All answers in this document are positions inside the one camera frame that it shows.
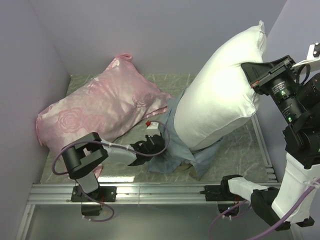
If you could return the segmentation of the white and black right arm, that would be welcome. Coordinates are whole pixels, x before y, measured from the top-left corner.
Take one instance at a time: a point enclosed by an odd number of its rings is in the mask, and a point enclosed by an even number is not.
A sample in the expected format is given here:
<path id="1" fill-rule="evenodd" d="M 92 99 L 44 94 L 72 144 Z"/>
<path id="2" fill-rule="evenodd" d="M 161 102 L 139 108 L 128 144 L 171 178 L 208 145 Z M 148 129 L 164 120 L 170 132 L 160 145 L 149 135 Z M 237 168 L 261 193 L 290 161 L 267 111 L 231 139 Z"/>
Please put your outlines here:
<path id="1" fill-rule="evenodd" d="M 280 188 L 246 180 L 241 175 L 225 176 L 220 194 L 226 200 L 240 196 L 273 230 L 288 230 L 291 224 L 314 224 L 310 207 L 320 187 L 320 76 L 307 75 L 309 64 L 294 67 L 290 56 L 272 62 L 246 62 L 245 76 L 259 95 L 270 96 L 286 121 L 286 167 Z"/>

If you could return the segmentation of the pink satin rose pillow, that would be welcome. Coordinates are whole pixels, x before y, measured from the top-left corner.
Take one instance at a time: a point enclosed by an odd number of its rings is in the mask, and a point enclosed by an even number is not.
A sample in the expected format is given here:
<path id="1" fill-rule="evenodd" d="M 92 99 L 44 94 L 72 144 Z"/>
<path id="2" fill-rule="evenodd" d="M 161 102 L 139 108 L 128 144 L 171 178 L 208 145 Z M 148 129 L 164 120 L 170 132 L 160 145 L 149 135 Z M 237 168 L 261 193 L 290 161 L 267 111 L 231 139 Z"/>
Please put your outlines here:
<path id="1" fill-rule="evenodd" d="M 137 71 L 131 55 L 121 54 L 101 74 L 41 111 L 37 138 L 54 154 L 91 132 L 113 142 L 142 120 L 165 113 L 169 98 Z"/>

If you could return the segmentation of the aluminium frame rail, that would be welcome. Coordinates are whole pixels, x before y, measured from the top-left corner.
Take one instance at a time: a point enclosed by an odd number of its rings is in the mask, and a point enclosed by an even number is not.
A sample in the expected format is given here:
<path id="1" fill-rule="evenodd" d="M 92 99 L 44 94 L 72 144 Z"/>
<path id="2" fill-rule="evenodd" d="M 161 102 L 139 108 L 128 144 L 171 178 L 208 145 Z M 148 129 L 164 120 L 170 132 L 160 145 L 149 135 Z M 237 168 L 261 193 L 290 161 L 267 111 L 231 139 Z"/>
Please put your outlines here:
<path id="1" fill-rule="evenodd" d="M 54 157 L 48 154 L 40 182 L 31 188 L 19 240 L 245 240 L 268 225 L 247 204 L 240 217 L 215 221 L 222 203 L 206 201 L 204 187 L 232 174 L 278 186 L 256 116 L 225 138 L 200 180 L 188 170 L 161 174 L 105 162 L 99 180 L 117 194 L 115 216 L 104 208 L 100 222 L 82 218 L 83 204 L 71 202 L 74 182 L 52 173 Z"/>

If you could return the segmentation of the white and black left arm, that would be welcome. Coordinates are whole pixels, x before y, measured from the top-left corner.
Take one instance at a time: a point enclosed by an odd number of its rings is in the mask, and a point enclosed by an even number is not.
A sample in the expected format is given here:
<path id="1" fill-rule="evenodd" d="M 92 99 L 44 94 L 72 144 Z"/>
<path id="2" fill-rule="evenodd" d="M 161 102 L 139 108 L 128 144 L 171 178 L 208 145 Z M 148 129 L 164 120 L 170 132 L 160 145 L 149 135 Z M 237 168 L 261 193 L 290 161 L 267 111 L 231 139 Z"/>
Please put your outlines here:
<path id="1" fill-rule="evenodd" d="M 61 156 L 69 178 L 79 184 L 85 198 L 96 201 L 101 189 L 93 171 L 103 161 L 140 166 L 162 154 L 167 147 L 161 134 L 146 135 L 145 140 L 121 145 L 102 140 L 98 133 L 92 132 L 65 146 Z"/>

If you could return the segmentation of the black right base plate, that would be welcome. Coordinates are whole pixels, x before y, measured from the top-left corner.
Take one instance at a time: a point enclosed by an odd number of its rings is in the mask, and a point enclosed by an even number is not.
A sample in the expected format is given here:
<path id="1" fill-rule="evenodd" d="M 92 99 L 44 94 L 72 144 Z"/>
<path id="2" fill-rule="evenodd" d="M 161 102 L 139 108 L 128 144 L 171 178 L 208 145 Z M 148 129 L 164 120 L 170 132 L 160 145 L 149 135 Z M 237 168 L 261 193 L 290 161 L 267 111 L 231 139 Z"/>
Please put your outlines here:
<path id="1" fill-rule="evenodd" d="M 217 202 L 220 213 L 230 209 L 242 200 L 238 195 L 230 193 L 229 190 L 224 190 L 221 185 L 205 185 L 204 190 L 199 193 L 204 195 L 206 202 Z"/>

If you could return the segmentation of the blue-grey pillowcase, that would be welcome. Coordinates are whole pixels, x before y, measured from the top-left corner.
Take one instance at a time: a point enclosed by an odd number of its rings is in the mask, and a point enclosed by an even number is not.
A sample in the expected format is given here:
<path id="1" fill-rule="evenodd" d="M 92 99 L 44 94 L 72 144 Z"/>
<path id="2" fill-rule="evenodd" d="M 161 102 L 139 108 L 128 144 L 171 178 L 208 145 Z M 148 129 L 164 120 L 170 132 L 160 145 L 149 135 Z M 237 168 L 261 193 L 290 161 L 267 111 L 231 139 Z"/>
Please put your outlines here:
<path id="1" fill-rule="evenodd" d="M 174 116 L 178 103 L 184 94 L 168 100 L 168 109 L 160 118 L 159 130 L 163 134 L 166 150 L 160 155 L 152 157 L 147 163 L 150 172 L 169 174 L 173 173 L 181 164 L 190 164 L 193 167 L 195 178 L 200 179 L 209 170 L 224 138 L 221 137 L 214 144 L 197 151 L 190 151 L 187 145 L 178 137 L 174 127 Z"/>

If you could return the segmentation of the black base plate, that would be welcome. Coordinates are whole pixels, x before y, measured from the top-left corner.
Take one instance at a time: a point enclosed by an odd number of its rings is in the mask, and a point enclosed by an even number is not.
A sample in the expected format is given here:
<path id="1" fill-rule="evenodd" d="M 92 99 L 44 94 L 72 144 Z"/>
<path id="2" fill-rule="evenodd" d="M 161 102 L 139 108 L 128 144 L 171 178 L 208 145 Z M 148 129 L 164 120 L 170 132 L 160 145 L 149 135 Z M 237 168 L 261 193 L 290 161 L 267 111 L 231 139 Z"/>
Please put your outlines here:
<path id="1" fill-rule="evenodd" d="M 81 215 L 88 221 L 106 222 L 115 216 L 115 210 L 108 203 L 114 203 L 116 195 L 116 186 L 99 186 L 91 193 L 84 193 L 82 188 L 77 185 L 73 187 L 70 201 L 81 203 Z M 99 219 L 104 208 L 110 210 L 110 216 L 106 219 Z"/>
<path id="2" fill-rule="evenodd" d="M 204 195 L 206 202 L 217 202 L 220 213 L 230 209 L 242 200 L 238 195 L 230 193 L 229 190 L 224 190 L 221 185 L 205 185 L 204 190 L 199 193 Z"/>

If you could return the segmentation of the white pillow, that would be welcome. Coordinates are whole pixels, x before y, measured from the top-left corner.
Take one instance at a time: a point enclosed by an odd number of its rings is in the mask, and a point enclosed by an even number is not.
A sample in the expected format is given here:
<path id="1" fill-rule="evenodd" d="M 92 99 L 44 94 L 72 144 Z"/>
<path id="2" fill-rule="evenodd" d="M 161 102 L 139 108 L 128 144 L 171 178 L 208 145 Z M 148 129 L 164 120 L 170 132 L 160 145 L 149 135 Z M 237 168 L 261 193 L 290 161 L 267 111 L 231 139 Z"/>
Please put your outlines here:
<path id="1" fill-rule="evenodd" d="M 221 45 L 185 90 L 174 128 L 191 151 L 213 145 L 257 112 L 260 97 L 241 65 L 262 63 L 266 45 L 264 22 L 259 21 Z"/>

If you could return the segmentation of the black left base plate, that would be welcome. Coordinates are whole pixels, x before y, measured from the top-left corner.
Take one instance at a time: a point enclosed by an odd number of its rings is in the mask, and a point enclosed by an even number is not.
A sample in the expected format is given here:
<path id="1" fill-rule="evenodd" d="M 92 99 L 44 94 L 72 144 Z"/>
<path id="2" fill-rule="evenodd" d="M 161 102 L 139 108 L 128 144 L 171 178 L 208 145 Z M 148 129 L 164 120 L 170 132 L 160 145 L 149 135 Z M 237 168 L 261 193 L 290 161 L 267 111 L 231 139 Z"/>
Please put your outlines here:
<path id="1" fill-rule="evenodd" d="M 116 186 L 99 186 L 91 193 L 84 193 L 82 188 L 77 185 L 73 187 L 70 201 L 81 203 L 81 215 L 88 221 L 106 222 L 115 216 L 115 210 L 108 203 L 114 203 L 116 195 Z M 110 216 L 106 219 L 99 219 L 104 208 L 110 210 Z"/>

